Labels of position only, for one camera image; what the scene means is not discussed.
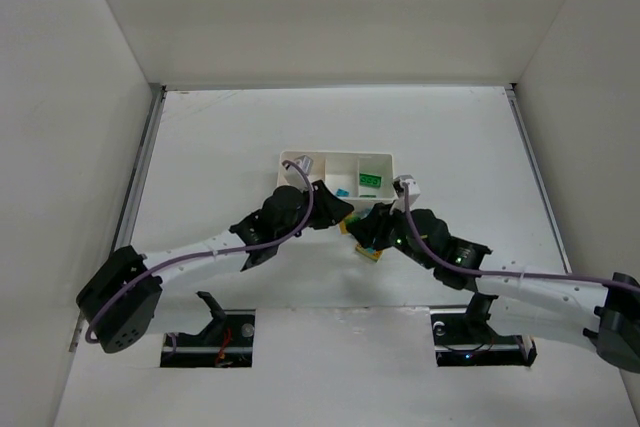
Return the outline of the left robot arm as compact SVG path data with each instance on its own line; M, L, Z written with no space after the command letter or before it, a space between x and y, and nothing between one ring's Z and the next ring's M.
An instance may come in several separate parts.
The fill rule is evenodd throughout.
M259 209L208 239L150 253L120 247L77 294L76 304L88 323L85 341L107 354L121 352L159 325L154 318L164 293L257 267L303 230L332 228L353 212L354 206L321 180L309 190L285 185Z

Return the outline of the yellow lego brick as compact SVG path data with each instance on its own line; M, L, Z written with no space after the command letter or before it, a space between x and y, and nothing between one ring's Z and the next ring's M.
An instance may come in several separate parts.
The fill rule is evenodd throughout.
M348 226L354 222L357 222L359 217L357 215L350 215L343 219L339 224L339 229L342 235L348 235Z

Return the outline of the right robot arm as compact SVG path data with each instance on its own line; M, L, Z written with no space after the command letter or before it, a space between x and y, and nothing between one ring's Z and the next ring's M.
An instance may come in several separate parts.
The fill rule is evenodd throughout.
M489 247L453 236L428 209L402 212L378 203L347 223L365 248L395 248L443 285L469 291L467 318L480 333L534 336L572 344L627 372L639 370L639 283L550 274L527 267L484 267Z

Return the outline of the green lego plate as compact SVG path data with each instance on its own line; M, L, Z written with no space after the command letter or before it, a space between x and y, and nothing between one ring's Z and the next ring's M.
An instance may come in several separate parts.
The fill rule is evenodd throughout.
M374 174L360 172L358 174L359 185L380 189L382 187L382 177Z

